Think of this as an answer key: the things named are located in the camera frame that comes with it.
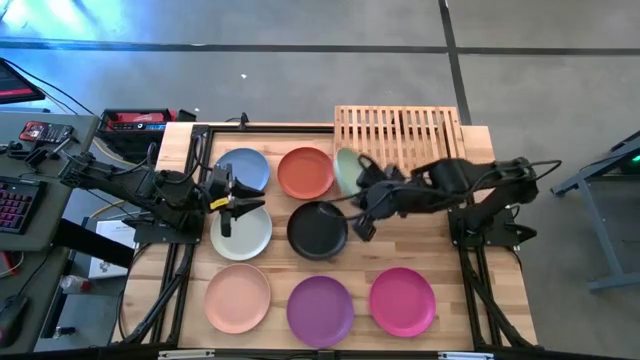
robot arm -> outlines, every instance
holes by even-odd
[[[264,193],[234,179],[231,165],[214,167],[203,183],[196,184],[191,174],[154,171],[140,164],[123,170],[97,161],[90,152],[68,160],[58,175],[62,184],[102,190],[149,211],[156,220],[177,231],[186,230],[194,215],[220,211],[222,234],[230,236],[231,218],[237,219],[264,205],[263,200],[251,199]]]
[[[459,209],[464,231],[478,232],[491,225],[505,206],[529,203],[538,194],[536,173],[525,158],[507,162],[472,164],[464,159],[441,159],[411,171],[406,178],[391,165],[384,171],[361,155],[363,171],[357,184],[362,191],[354,203],[362,213],[353,217],[353,229],[365,241],[375,234],[373,223],[395,214],[434,213],[465,202],[475,191],[495,190],[482,202]]]

concrete floor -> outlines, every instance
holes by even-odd
[[[189,6],[170,0],[85,0],[60,1],[68,6],[55,9],[48,3],[29,2],[40,10],[30,21],[15,13],[5,17],[0,35],[180,44],[445,45],[437,0],[192,0]],[[449,0],[449,5],[459,46],[640,47],[636,1]],[[95,112],[197,108],[203,120],[246,111],[263,121],[332,121],[335,104],[456,104],[444,54],[5,49],[0,56]],[[577,194],[559,200],[546,191],[638,130],[640,58],[464,55],[460,64],[471,121],[490,127],[498,158],[564,161],[541,181],[540,196],[518,218],[539,232],[523,245],[521,256],[540,344],[640,357],[640,287],[588,292],[586,281],[605,275],[607,268],[582,201]],[[30,105],[55,111],[46,102]],[[65,216],[79,221],[101,206],[74,192]],[[638,250],[629,246],[625,252],[637,259]],[[102,299],[100,306],[109,309],[112,300]],[[80,319],[88,315],[63,316],[65,325],[83,321],[84,338],[39,348],[104,343],[111,329]]]

rgb keyboard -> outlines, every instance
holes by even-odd
[[[0,232],[24,234],[46,184],[0,176]]]

desk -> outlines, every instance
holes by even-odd
[[[94,116],[1,112],[0,124],[2,132],[0,133],[0,143],[17,140],[27,121],[43,121],[73,126],[74,136],[80,143],[70,144],[66,148],[72,154],[79,154],[89,149],[93,134],[98,126],[98,119]],[[23,143],[23,146],[28,149],[31,145]],[[39,169],[44,175],[56,176],[65,163],[66,161],[64,160],[45,161]],[[2,174],[5,176],[18,176],[29,172],[29,169],[22,161],[9,159],[6,156],[0,156],[0,169],[2,169]],[[48,249],[71,195],[70,188],[57,183],[53,179],[42,178],[42,181],[47,181],[49,184],[41,206],[34,214],[27,232],[21,236],[0,233],[1,250],[22,251],[28,249],[29,251],[25,253],[19,275],[0,279],[0,299],[17,293],[31,273],[40,265],[45,256],[45,252],[41,250]],[[0,349],[0,355],[25,353],[33,350],[68,256],[69,250],[66,248],[56,247],[51,250],[47,263],[33,277],[25,290],[30,302],[20,337],[12,346]]]
[[[158,167],[182,171],[186,161],[192,124],[171,123],[167,126],[158,160]],[[494,160],[488,128],[466,126],[459,134],[464,153],[473,162]],[[370,243],[361,242],[350,233],[345,249],[328,261],[310,261],[298,256],[286,239],[290,214],[303,201],[284,194],[277,182],[277,166],[291,149],[300,146],[318,148],[333,157],[334,138],[331,134],[222,134],[213,139],[211,164],[226,151],[250,147],[262,152],[269,161],[271,177],[265,189],[266,207],[273,222],[273,237],[267,248],[247,263],[258,267],[267,276],[271,289],[271,308],[253,330],[228,335],[217,331],[207,321],[203,311],[206,287],[213,275],[233,262],[222,258],[209,240],[210,224],[205,224],[202,242],[196,248],[179,348],[244,348],[244,349],[307,349],[289,331],[286,305],[292,289],[303,279],[325,274],[342,282],[353,297],[356,319],[342,342],[340,350],[470,350],[471,333],[467,316],[460,262],[451,246],[446,214],[393,218],[377,223],[378,232]],[[337,186],[323,198],[339,196]],[[347,214],[355,211],[343,204]],[[124,295],[123,317],[127,333],[142,320],[155,301],[162,278],[167,246],[152,245],[131,270]],[[529,312],[522,274],[516,259],[504,249],[487,249],[487,260],[495,299],[509,320],[529,341],[535,343],[535,333]],[[386,334],[369,315],[367,297],[378,273],[393,266],[407,266],[419,271],[432,284],[437,299],[437,316],[422,335],[397,338]],[[165,317],[162,341],[168,334],[173,314],[170,303]],[[479,305],[485,339],[489,339],[487,317]]]

plate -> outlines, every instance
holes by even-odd
[[[253,149],[233,149],[222,155],[216,162],[218,166],[226,164],[231,164],[234,177],[254,189],[264,190],[269,181],[269,173],[271,172],[269,163],[264,155]]]
[[[436,314],[431,285],[416,271],[396,267],[384,271],[369,293],[373,319],[391,335],[413,337],[423,333]]]
[[[320,212],[319,201],[302,204],[287,223],[287,239],[293,250],[309,260],[325,260],[338,254],[347,243],[347,220]],[[323,210],[344,216],[332,204],[322,203]]]
[[[317,198],[331,188],[333,179],[331,159],[315,148],[292,150],[278,165],[278,182],[282,190],[296,199]]]
[[[326,348],[344,339],[355,312],[347,289],[328,276],[312,276],[293,289],[287,302],[287,322],[303,343]]]
[[[211,279],[204,310],[216,329],[240,334],[260,323],[270,302],[271,288],[264,274],[248,264],[233,264]]]
[[[338,180],[340,191],[346,196],[360,192],[356,184],[362,173],[362,166],[358,163],[358,154],[349,148],[342,148],[336,153],[333,161],[333,171]]]
[[[271,218],[264,206],[252,210],[237,220],[231,219],[231,236],[224,237],[221,217],[211,224],[211,243],[214,249],[229,260],[248,260],[260,254],[271,240]]]

